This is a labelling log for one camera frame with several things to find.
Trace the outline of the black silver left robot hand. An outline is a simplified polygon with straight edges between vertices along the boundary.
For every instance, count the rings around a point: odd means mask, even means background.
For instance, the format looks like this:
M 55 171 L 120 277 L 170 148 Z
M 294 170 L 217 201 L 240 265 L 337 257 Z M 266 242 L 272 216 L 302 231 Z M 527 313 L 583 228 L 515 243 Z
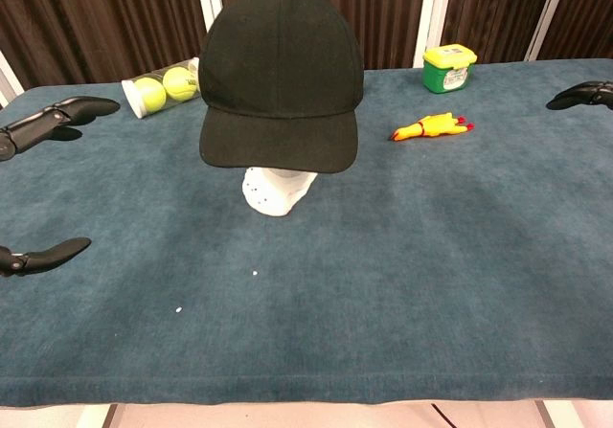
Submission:
M 48 105 L 26 118 L 0 127 L 0 162 L 44 142 L 74 141 L 79 127 L 117 112 L 120 104 L 107 98 L 77 96 Z M 85 251 L 88 237 L 67 239 L 42 252 L 14 253 L 0 245 L 0 277 L 24 277 L 51 271 Z

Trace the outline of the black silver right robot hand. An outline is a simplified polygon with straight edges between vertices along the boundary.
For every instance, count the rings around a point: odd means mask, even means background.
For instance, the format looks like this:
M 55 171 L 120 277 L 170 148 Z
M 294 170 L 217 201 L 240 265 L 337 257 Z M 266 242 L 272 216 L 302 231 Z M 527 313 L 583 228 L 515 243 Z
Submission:
M 546 107 L 564 110 L 576 105 L 604 105 L 613 110 L 613 81 L 586 81 L 556 94 Z

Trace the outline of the black baseball cap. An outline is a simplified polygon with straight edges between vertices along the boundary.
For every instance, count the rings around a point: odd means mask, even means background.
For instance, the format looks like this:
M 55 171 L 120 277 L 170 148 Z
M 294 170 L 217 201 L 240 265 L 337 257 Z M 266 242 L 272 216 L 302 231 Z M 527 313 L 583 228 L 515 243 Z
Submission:
M 198 80 L 206 164 L 338 173 L 354 162 L 364 65 L 329 0 L 224 7 L 207 33 Z

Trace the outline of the white mannequin head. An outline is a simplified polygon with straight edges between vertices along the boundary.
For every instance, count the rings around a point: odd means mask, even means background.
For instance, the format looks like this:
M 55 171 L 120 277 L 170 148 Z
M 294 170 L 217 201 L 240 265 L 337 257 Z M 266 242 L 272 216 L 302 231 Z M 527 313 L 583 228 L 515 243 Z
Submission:
M 251 167 L 244 173 L 242 193 L 258 213 L 281 217 L 307 194 L 316 177 L 311 171 Z

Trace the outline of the clear tennis ball tube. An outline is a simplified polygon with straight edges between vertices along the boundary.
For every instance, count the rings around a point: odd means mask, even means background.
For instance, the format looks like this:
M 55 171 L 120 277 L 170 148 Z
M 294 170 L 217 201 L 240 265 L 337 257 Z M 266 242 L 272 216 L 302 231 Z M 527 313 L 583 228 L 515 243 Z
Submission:
M 147 73 L 144 73 L 138 77 L 132 78 L 132 79 L 124 79 L 122 81 L 122 88 L 124 90 L 125 93 L 125 97 L 132 109 L 132 111 L 134 112 L 135 116 L 138 119 L 143 119 L 149 115 L 155 114 L 157 112 L 160 111 L 164 111 L 166 109 L 175 107 L 178 104 L 181 104 L 183 102 L 186 101 L 175 101 L 173 100 L 167 93 L 167 102 L 166 105 L 159 111 L 155 112 L 155 113 L 151 113 L 148 114 L 145 111 L 145 108 L 143 106 L 143 103 L 141 101 L 141 97 L 138 93 L 138 90 L 135 87 L 134 81 L 136 79 L 142 78 L 142 77 L 151 77 L 151 78 L 155 78 L 158 79 L 162 84 L 163 84 L 163 76 L 165 74 L 166 71 L 168 71 L 170 68 L 172 67 L 176 67 L 176 66 L 180 66 L 180 67 L 185 67 L 188 68 L 194 75 L 195 79 L 196 79 L 196 84 L 197 84 L 197 90 L 196 93 L 194 95 L 192 99 L 194 99 L 195 97 L 197 97 L 200 94 L 200 84 L 199 84 L 199 78 L 198 78 L 198 67 L 199 67 L 199 58 L 198 57 L 193 57 L 191 59 L 187 59 L 187 60 L 183 60 L 177 63 L 174 63 L 170 66 L 166 66 L 163 68 L 159 68 Z

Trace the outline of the yellow tennis ball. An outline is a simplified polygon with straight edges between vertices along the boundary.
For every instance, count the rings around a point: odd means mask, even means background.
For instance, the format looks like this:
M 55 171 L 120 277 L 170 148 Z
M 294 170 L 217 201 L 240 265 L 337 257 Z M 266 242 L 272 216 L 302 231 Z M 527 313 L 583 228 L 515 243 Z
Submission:
M 167 93 L 158 79 L 142 77 L 136 79 L 134 84 L 148 114 L 155 113 L 166 105 Z
M 175 101 L 188 101 L 194 97 L 197 84 L 193 73 L 185 67 L 172 67 L 163 76 L 163 86 Z

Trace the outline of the brown pleated curtain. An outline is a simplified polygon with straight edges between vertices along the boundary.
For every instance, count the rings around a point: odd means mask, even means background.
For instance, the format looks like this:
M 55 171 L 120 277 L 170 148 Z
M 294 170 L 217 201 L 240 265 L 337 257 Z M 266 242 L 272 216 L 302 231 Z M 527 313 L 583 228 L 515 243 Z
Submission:
M 422 0 L 330 2 L 367 68 L 412 66 Z M 448 0 L 441 42 L 465 45 L 481 63 L 519 61 L 545 3 Z M 137 76 L 196 56 L 206 32 L 200 0 L 0 0 L 0 53 L 25 89 Z M 613 59 L 613 0 L 559 0 L 537 55 Z

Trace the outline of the green container yellow lid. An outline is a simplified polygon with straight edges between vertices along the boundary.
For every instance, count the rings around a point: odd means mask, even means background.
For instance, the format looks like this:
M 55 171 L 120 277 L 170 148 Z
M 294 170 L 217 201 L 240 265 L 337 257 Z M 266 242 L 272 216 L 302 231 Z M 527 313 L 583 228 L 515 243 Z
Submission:
M 422 84 L 435 94 L 464 88 L 477 61 L 477 55 L 461 44 L 430 48 L 422 57 Z

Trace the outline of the yellow rubber chicken toy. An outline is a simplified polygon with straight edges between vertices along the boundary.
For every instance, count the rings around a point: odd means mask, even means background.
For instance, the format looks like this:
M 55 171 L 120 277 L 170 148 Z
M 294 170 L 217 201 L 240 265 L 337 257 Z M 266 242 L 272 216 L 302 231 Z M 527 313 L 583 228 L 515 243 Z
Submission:
M 417 122 L 397 128 L 390 140 L 393 142 L 405 141 L 418 137 L 439 137 L 457 135 L 474 128 L 474 124 L 468 124 L 465 117 L 454 117 L 451 112 L 436 115 L 428 115 Z

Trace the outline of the blue table cloth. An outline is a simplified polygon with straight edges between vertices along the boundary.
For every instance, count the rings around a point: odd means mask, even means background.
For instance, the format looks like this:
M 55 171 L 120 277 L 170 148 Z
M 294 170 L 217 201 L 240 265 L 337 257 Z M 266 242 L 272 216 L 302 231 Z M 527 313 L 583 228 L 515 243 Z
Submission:
M 0 163 L 0 245 L 92 241 L 0 279 L 0 406 L 613 399 L 613 111 L 546 108 L 586 80 L 613 59 L 370 71 L 355 162 L 280 218 L 202 162 L 199 99 Z

